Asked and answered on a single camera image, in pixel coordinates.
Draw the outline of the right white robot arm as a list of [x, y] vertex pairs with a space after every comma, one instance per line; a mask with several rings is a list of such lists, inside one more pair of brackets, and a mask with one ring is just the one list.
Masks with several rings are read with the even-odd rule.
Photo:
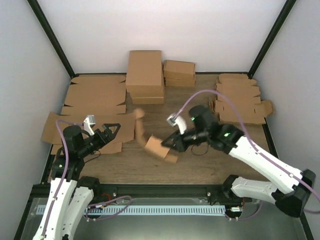
[[167, 122], [178, 129], [162, 141], [162, 146], [185, 152], [190, 146], [207, 143], [267, 178], [267, 181], [259, 181], [230, 175], [223, 183], [225, 200], [232, 202], [238, 197], [262, 200], [274, 204], [290, 217], [301, 216], [316, 180], [313, 171], [300, 170], [282, 162], [233, 124], [219, 123], [213, 112], [202, 105], [191, 108], [189, 116], [194, 124], [191, 129], [176, 113], [167, 118]]

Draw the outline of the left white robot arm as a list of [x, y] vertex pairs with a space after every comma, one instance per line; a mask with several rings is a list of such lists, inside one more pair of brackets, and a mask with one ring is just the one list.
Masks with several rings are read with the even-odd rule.
[[89, 203], [101, 198], [99, 179], [80, 173], [85, 157], [109, 144], [121, 125], [105, 123], [103, 130], [93, 130], [94, 125], [87, 119], [58, 130], [62, 148], [52, 166], [48, 200], [33, 239], [72, 240]]

